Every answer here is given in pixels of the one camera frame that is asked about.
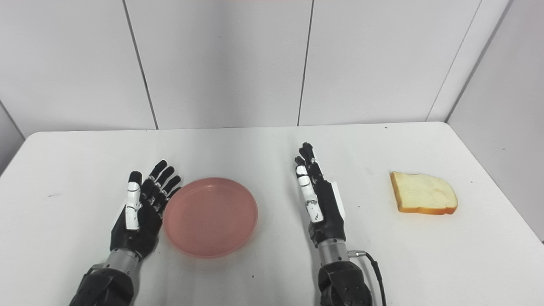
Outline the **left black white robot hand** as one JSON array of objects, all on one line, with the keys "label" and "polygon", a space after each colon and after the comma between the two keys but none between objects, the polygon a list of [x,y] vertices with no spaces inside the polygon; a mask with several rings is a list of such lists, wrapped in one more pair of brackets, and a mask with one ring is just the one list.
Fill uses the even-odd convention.
[{"label": "left black white robot hand", "polygon": [[180,190],[181,177],[174,172],[161,160],[145,179],[141,172],[130,173],[124,206],[111,230],[110,251],[128,250],[140,261],[153,252],[165,208]]}]

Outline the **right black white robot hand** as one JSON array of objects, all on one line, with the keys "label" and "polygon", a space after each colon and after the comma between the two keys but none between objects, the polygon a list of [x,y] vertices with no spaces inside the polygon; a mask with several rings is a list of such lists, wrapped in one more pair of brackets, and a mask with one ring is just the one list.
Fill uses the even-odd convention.
[{"label": "right black white robot hand", "polygon": [[310,218],[309,235],[314,245],[328,239],[346,241],[344,219],[334,186],[324,178],[313,146],[305,142],[294,159],[295,174]]}]

